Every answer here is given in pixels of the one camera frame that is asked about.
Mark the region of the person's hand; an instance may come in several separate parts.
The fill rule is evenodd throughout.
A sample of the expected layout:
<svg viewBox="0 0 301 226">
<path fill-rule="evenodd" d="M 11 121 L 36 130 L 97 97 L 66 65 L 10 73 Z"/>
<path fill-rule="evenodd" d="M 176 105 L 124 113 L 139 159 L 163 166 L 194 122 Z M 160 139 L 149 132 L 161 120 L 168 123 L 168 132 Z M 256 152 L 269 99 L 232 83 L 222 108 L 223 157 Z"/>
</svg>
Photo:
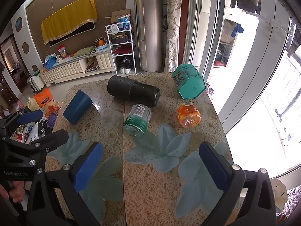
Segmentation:
<svg viewBox="0 0 301 226">
<path fill-rule="evenodd" d="M 0 185 L 0 193 L 1 197 L 4 199 L 11 197 L 13 202 L 22 202 L 25 195 L 24 182 L 13 181 L 13 188 L 9 192 L 7 192 L 2 185 Z"/>
</svg>

